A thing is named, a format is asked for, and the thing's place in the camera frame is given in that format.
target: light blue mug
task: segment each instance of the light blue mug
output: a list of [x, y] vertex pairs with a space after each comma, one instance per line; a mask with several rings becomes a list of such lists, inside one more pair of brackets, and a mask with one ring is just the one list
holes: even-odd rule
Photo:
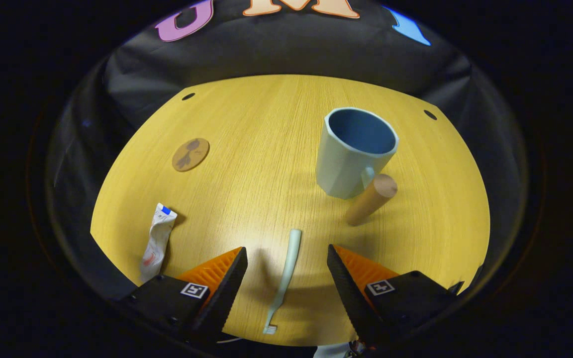
[[346, 107], [324, 118], [316, 179], [333, 197], [349, 199], [368, 186], [397, 151], [399, 137], [375, 113]]

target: squeezed toothpaste tube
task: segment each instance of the squeezed toothpaste tube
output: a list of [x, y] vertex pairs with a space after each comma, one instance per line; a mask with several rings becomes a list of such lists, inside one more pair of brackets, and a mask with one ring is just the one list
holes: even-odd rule
[[154, 211], [152, 227], [150, 227], [150, 241], [147, 243], [143, 260], [141, 261], [141, 281], [143, 283], [153, 279], [161, 272], [161, 265], [165, 257], [165, 249], [169, 240], [169, 233], [174, 226], [177, 214], [159, 203]]

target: round table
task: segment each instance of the round table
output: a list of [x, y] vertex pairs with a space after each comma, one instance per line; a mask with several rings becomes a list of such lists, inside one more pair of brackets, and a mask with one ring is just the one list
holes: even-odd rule
[[[400, 138], [382, 171], [396, 180], [398, 194], [357, 227], [342, 220], [350, 201], [327, 196], [315, 181], [323, 118], [338, 107], [372, 111]], [[172, 156], [193, 138], [207, 139], [209, 154], [177, 172]], [[91, 224], [98, 246], [136, 285], [158, 202], [178, 213], [163, 274], [247, 248], [248, 269], [223, 331], [268, 344], [356, 338], [326, 266], [330, 243], [399, 274], [420, 270], [445, 288], [464, 281], [465, 289], [489, 239], [479, 170], [439, 108], [330, 77], [266, 75], [193, 86], [141, 126], [109, 170]], [[262, 335], [291, 228], [302, 230], [293, 279], [271, 321], [277, 332]]]

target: white toothbrush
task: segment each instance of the white toothbrush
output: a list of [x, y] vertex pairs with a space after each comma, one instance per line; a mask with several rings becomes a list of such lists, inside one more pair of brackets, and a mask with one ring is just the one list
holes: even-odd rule
[[264, 335], [275, 335], [277, 326], [271, 325], [271, 317], [273, 313], [282, 306], [282, 300], [284, 300], [285, 292], [289, 282], [291, 281], [291, 276], [293, 276], [293, 268], [295, 267], [295, 261], [297, 259], [297, 253], [300, 250], [300, 238], [302, 236], [302, 231], [298, 229], [291, 229], [288, 238], [288, 249], [286, 250], [286, 261], [285, 269], [282, 271], [282, 281], [280, 281], [280, 287], [276, 296], [273, 298], [273, 303], [269, 307], [269, 314], [267, 315], [267, 323], [264, 324]]

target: wooden cylinder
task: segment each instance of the wooden cylinder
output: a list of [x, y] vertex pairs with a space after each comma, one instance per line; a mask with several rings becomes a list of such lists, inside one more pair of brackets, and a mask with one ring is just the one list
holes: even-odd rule
[[378, 174], [346, 211], [344, 220], [351, 226], [361, 224], [370, 214], [386, 204], [397, 193], [397, 183], [385, 174]]

